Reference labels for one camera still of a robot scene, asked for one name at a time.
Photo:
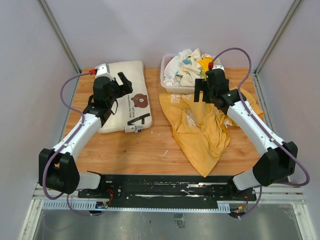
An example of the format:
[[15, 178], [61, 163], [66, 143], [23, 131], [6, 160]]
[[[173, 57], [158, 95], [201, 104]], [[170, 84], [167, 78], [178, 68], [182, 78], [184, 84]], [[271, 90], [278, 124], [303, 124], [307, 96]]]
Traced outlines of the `yellow pillowcase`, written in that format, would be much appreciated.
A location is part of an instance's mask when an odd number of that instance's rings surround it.
[[194, 102], [192, 94], [159, 94], [172, 137], [184, 154], [175, 174], [235, 175], [258, 162], [259, 154], [239, 125], [213, 104]]

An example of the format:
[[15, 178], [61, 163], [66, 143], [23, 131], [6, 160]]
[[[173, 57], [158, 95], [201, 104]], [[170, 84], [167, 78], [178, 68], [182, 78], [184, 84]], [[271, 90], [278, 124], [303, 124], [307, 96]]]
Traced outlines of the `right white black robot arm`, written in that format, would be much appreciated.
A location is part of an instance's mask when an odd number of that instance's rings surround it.
[[246, 189], [267, 187], [291, 176], [295, 172], [298, 147], [285, 142], [261, 120], [239, 89], [231, 90], [222, 69], [206, 72], [205, 79], [196, 79], [194, 101], [203, 101], [221, 110], [233, 120], [253, 143], [259, 160], [252, 169], [235, 175], [226, 188], [232, 200], [240, 199]]

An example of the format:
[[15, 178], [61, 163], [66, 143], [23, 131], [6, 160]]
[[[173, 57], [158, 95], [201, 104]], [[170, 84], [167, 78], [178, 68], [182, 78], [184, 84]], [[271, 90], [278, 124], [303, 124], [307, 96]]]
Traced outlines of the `white pillow with bear print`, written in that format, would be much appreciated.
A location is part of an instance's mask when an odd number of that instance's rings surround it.
[[140, 60], [121, 61], [106, 64], [113, 78], [121, 85], [118, 77], [123, 72], [131, 81], [133, 92], [117, 99], [118, 109], [115, 115], [111, 115], [98, 131], [100, 134], [108, 134], [118, 131], [125, 133], [140, 133], [151, 127], [151, 105], [144, 77], [144, 64]]

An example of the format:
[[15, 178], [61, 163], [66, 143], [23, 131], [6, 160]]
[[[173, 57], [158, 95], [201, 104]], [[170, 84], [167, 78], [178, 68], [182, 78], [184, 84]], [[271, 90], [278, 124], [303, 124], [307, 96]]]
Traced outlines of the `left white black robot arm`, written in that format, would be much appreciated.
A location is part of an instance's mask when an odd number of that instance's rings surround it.
[[93, 94], [89, 97], [86, 108], [80, 111], [80, 120], [61, 142], [51, 149], [44, 148], [39, 154], [39, 184], [50, 200], [58, 197], [51, 196], [48, 190], [70, 195], [77, 189], [89, 189], [96, 198], [107, 193], [107, 185], [101, 182], [101, 175], [79, 172], [76, 160], [92, 136], [111, 115], [116, 114], [112, 108], [118, 104], [117, 100], [133, 92], [132, 82], [123, 72], [117, 74], [121, 84], [109, 73], [99, 74], [97, 69], [92, 69], [87, 74], [95, 76]]

